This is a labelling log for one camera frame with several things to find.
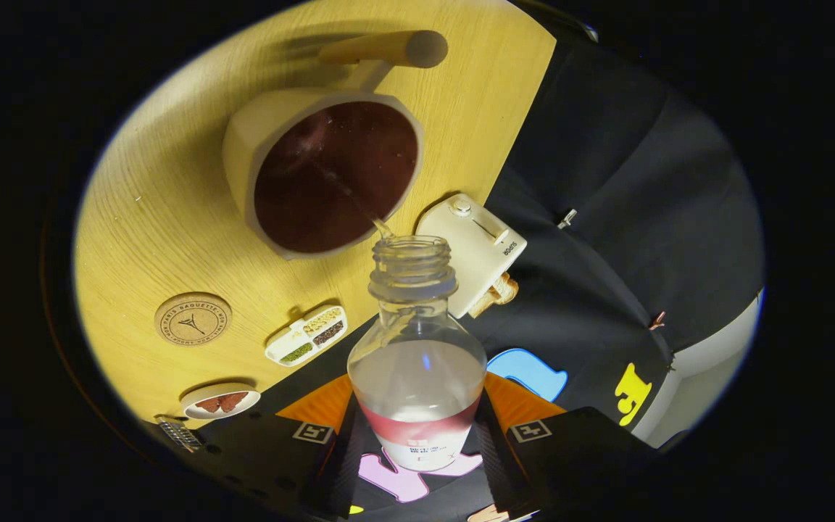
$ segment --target yellow letter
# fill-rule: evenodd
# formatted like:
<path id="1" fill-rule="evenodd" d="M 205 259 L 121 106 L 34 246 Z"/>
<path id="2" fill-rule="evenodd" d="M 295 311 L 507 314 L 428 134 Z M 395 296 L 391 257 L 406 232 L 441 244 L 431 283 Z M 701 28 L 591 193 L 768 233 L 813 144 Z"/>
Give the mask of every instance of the yellow letter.
<path id="1" fill-rule="evenodd" d="M 623 419 L 620 419 L 621 426 L 627 426 L 633 417 L 636 417 L 643 401 L 649 397 L 649 390 L 652 390 L 652 383 L 644 383 L 636 376 L 636 366 L 633 366 L 632 362 L 628 364 L 627 369 L 623 371 L 623 377 L 620 377 L 620 383 L 617 383 L 617 389 L 614 390 L 614 397 L 620 397 L 620 394 L 627 396 L 617 402 L 617 409 L 624 413 Z"/>

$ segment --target red label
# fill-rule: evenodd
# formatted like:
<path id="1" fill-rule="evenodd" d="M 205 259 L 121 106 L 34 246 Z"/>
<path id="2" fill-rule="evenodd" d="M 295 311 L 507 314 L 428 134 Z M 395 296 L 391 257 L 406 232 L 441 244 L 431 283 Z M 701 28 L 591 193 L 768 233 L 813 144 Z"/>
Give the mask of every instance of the red label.
<path id="1" fill-rule="evenodd" d="M 380 414 L 371 412 L 368 407 L 360 403 L 362 412 L 369 420 L 369 426 L 382 439 L 403 446 L 426 446 L 441 436 L 455 436 L 465 433 L 473 425 L 473 417 L 478 407 L 481 396 L 475 399 L 466 410 L 438 420 L 429 420 L 426 423 L 405 423 L 401 420 L 392 420 Z"/>

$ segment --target beige mug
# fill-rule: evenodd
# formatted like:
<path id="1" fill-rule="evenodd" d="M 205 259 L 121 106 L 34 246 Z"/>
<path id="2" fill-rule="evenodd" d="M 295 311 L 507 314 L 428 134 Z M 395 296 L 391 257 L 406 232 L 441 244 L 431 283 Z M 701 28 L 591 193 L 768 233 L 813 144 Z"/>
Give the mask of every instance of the beige mug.
<path id="1" fill-rule="evenodd" d="M 395 65 L 430 68 L 447 53 L 432 30 L 330 43 L 324 63 L 358 63 L 341 88 L 262 93 L 231 117 L 223 140 L 241 217 L 286 259 L 325 257 L 374 234 L 421 168 L 424 131 L 394 96 L 376 94 Z"/>

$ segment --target bottle label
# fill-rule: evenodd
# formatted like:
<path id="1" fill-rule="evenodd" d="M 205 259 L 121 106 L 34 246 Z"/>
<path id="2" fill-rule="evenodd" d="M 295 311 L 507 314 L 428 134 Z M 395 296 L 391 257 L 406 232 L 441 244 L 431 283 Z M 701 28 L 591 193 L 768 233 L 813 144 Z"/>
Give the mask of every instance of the bottle label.
<path id="1" fill-rule="evenodd" d="M 460 413 L 427 422 L 394 420 L 372 412 L 362 403 L 360 407 L 395 465 L 413 471 L 433 471 L 449 465 L 463 449 L 480 400 L 481 396 L 477 397 Z"/>

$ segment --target orange triangle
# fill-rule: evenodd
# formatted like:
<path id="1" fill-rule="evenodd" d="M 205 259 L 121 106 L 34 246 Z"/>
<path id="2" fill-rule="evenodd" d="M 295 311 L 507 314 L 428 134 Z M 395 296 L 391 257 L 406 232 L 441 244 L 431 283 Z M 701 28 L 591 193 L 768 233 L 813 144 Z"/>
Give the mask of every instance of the orange triangle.
<path id="1" fill-rule="evenodd" d="M 354 387 L 350 382 L 350 376 L 344 374 L 283 407 L 276 415 L 302 423 L 334 426 L 334 430 L 339 432 L 341 424 L 344 423 L 352 391 Z"/>
<path id="2" fill-rule="evenodd" d="M 501 424 L 503 433 L 507 433 L 508 428 L 517 424 L 539 421 L 566 413 L 562 407 L 494 373 L 486 374 L 485 391 L 488 392 L 491 409 L 494 410 L 494 416 Z"/>

